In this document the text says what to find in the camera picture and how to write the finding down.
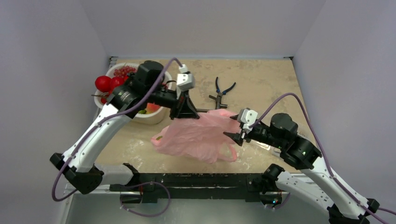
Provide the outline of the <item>pink plastic bag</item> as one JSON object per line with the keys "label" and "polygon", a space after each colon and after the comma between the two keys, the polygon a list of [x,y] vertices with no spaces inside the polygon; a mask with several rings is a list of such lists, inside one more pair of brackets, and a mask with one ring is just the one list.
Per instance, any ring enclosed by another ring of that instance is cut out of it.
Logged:
{"label": "pink plastic bag", "polygon": [[224,132],[236,133],[239,123],[230,117],[236,113],[226,109],[200,112],[199,119],[174,119],[151,138],[155,150],[172,156],[188,156],[215,163],[217,160],[235,162],[235,142]]}

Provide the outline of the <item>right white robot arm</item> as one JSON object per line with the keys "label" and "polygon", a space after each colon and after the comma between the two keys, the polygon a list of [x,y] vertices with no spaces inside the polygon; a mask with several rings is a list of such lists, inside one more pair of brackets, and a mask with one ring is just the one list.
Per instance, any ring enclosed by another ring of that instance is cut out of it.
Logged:
{"label": "right white robot arm", "polygon": [[368,224],[367,216],[375,213],[379,203],[375,199],[367,199],[349,185],[345,188],[352,195],[349,196],[338,185],[335,171],[327,168],[324,156],[320,150],[308,139],[298,135],[298,125],[286,113],[277,113],[272,116],[270,125],[249,125],[256,120],[257,112],[244,109],[239,115],[231,116],[240,123],[238,133],[224,134],[235,141],[239,146],[244,141],[255,140],[260,143],[278,148],[280,158],[296,170],[301,171],[313,181],[307,184],[298,177],[285,171],[276,164],[270,165],[262,177],[263,186],[273,190],[276,187],[299,197],[305,202],[328,213],[331,224]]}

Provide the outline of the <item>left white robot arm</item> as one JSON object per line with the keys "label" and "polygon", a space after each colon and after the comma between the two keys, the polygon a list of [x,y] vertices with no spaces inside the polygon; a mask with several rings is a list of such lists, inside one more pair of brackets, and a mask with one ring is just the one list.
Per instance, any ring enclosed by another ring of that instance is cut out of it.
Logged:
{"label": "left white robot arm", "polygon": [[169,108],[171,119],[198,119],[189,90],[195,78],[186,65],[179,66],[176,88],[165,86],[168,66],[155,61],[141,63],[124,84],[115,87],[84,135],[64,153],[55,153],[50,162],[81,194],[98,186],[118,184],[133,191],[139,186],[138,171],[130,164],[100,166],[95,161],[113,136],[129,123],[148,103]]}

